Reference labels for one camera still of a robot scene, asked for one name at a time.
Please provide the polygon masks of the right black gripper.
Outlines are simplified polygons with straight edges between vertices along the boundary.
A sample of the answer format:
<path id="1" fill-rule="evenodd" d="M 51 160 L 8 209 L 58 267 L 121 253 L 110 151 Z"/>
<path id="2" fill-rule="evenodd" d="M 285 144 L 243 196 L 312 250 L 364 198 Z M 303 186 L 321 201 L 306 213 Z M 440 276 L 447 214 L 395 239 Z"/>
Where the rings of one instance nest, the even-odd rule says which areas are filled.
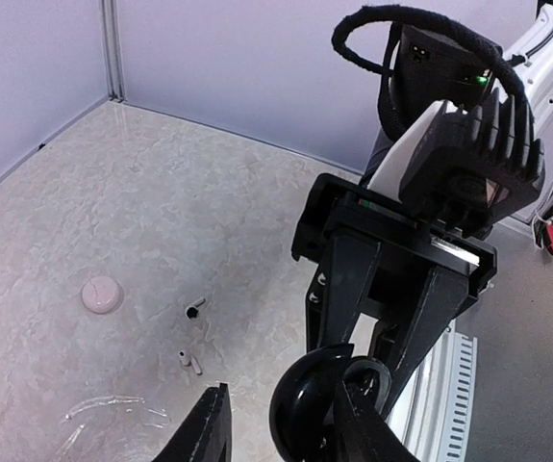
<path id="1" fill-rule="evenodd" d="M 400 204 L 329 173 L 311 186 L 291 256 L 318 263 L 306 298 L 308 352 L 348 343 L 366 297 L 368 314 L 387 307 L 371 342 L 371 356 L 390 372 L 383 418 L 447 325 L 497 273 L 493 246 L 411 219 Z"/>

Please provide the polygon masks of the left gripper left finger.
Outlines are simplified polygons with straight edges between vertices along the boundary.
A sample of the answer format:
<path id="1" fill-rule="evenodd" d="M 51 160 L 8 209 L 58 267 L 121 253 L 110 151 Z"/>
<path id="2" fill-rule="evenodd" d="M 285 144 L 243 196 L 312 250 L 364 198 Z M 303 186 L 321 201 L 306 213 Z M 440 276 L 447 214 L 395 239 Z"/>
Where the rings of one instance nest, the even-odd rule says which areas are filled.
<path id="1" fill-rule="evenodd" d="M 229 462 L 233 429 L 226 383 L 209 387 L 153 462 Z"/>

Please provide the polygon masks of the black earbud charging case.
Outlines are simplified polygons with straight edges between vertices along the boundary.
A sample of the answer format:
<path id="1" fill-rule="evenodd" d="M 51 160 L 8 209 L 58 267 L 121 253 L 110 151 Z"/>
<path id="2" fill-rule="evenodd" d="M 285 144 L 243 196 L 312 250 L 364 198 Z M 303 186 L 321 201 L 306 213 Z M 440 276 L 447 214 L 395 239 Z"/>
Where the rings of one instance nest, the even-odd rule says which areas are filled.
<path id="1" fill-rule="evenodd" d="M 272 441 L 285 461 L 309 461 L 318 455 L 323 426 L 339 384 L 355 385 L 374 410 L 383 410 L 391 374 L 382 362 L 355 356 L 354 346 L 315 349 L 292 364 L 278 382 L 269 406 Z"/>

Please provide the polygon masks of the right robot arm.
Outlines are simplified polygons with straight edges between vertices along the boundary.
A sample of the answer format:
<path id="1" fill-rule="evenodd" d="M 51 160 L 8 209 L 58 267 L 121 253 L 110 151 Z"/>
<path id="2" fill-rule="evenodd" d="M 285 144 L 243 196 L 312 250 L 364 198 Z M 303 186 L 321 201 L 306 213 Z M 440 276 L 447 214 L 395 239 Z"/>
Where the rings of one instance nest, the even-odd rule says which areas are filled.
<path id="1" fill-rule="evenodd" d="M 553 1 L 539 2 L 510 59 L 442 14 L 400 5 L 348 15 L 332 45 L 380 76 L 391 146 L 359 183 L 319 175 L 295 231 L 292 256 L 317 265 L 307 352 L 271 411 L 315 421 L 349 383 L 387 415 L 447 325 L 496 275 L 486 236 L 535 202 L 544 182 Z"/>

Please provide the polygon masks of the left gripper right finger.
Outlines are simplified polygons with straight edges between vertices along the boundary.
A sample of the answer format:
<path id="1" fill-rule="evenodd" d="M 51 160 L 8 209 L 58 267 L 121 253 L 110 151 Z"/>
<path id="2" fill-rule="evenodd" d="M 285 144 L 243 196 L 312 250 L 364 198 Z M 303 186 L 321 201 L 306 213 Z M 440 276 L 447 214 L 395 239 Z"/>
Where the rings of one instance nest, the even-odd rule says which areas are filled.
<path id="1" fill-rule="evenodd" d="M 359 383 L 337 383 L 328 432 L 329 461 L 417 461 L 376 410 L 376 404 L 386 400 L 390 379 L 379 379 L 376 388 L 370 398 Z"/>

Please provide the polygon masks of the pink round case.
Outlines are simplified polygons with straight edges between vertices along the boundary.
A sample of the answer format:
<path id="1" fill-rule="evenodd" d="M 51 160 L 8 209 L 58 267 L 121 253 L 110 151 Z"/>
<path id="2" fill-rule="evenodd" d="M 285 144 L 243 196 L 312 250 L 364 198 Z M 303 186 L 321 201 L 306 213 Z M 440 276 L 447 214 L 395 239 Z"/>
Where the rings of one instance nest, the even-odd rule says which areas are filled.
<path id="1" fill-rule="evenodd" d="M 120 284 L 107 275 L 92 277 L 81 289 L 83 305 L 91 313 L 108 314 L 123 302 L 123 289 Z"/>

